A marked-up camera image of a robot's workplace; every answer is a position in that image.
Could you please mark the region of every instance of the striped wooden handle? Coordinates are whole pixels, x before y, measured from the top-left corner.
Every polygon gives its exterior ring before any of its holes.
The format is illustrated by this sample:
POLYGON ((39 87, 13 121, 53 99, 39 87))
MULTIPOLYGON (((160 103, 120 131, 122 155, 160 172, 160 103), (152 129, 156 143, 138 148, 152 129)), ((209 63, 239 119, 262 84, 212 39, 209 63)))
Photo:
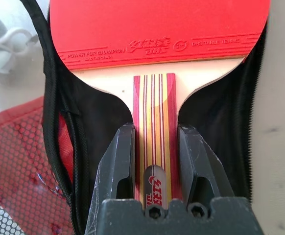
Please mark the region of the striped wooden handle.
POLYGON ((144 207, 159 204, 167 208, 172 198, 181 198, 175 74, 134 77, 133 121, 136 131, 135 199, 144 207))

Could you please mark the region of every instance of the ping pong paddle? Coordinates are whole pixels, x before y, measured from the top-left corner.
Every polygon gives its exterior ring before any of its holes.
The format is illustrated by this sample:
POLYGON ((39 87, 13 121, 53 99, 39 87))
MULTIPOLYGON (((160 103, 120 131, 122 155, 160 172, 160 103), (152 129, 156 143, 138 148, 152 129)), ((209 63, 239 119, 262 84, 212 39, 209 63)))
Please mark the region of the ping pong paddle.
POLYGON ((177 117, 185 100, 251 52, 269 0, 51 0, 55 48, 79 79, 133 116, 135 198, 182 199, 177 117))

